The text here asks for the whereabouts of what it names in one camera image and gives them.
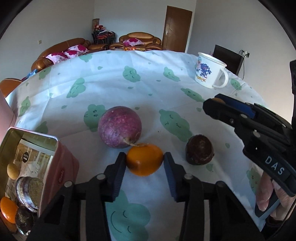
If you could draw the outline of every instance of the mug handle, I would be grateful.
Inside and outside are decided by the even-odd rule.
[[[220,85],[220,86],[213,85],[213,87],[215,87],[215,88],[223,88],[228,83],[228,74],[227,74],[227,72],[224,69],[221,69],[221,70],[222,70],[223,74],[225,75],[225,80],[224,80],[224,83],[222,85]]]

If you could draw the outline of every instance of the door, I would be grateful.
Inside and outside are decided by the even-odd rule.
[[[191,17],[191,11],[177,7],[167,7],[162,41],[164,50],[185,52]]]

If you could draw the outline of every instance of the pink floral pillow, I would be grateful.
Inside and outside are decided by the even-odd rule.
[[[48,56],[46,56],[46,58],[50,59],[54,64],[68,59],[68,57],[63,53],[51,53]]]
[[[78,51],[78,52],[80,52],[82,54],[84,54],[84,53],[86,53],[86,52],[89,51],[86,47],[84,47],[81,44],[77,44],[75,46],[72,46],[72,47],[68,48],[68,50],[75,50],[75,51]]]
[[[75,58],[78,57],[80,55],[82,55],[82,52],[76,51],[76,50],[67,50],[64,52],[64,54],[68,57],[68,58]]]
[[[136,45],[144,44],[141,40],[136,39],[136,38],[131,38],[131,39],[125,40],[123,43],[125,46],[132,46],[132,47],[136,46]]]

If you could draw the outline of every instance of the human hand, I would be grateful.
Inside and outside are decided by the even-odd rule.
[[[280,205],[275,209],[270,216],[273,217],[275,220],[284,220],[288,211],[290,210],[295,197],[290,197],[281,187],[277,184],[274,180],[271,181],[271,177],[266,173],[263,172],[258,190],[256,192],[256,203],[258,208],[261,211],[265,211],[268,207],[269,199],[271,194],[275,190],[277,197],[280,200]]]

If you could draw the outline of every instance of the round table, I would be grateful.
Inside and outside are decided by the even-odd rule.
[[[101,141],[97,126],[102,114],[119,105],[135,110],[142,121],[140,142],[171,152],[176,163],[201,181],[226,182],[262,229],[264,222],[253,211],[260,170],[243,155],[233,128],[207,116],[202,104],[218,93],[266,104],[229,71],[229,82],[222,89],[199,85],[194,81],[196,62],[194,55],[171,51],[91,53],[30,77],[7,101],[17,127],[58,137],[79,160],[77,183],[103,172],[119,152],[128,151],[111,149]],[[214,147],[213,160],[204,166],[185,161],[186,142],[196,134],[208,137]],[[171,197],[162,165],[147,177],[126,169],[120,194],[106,210],[112,240],[173,241],[180,233],[184,204]]]

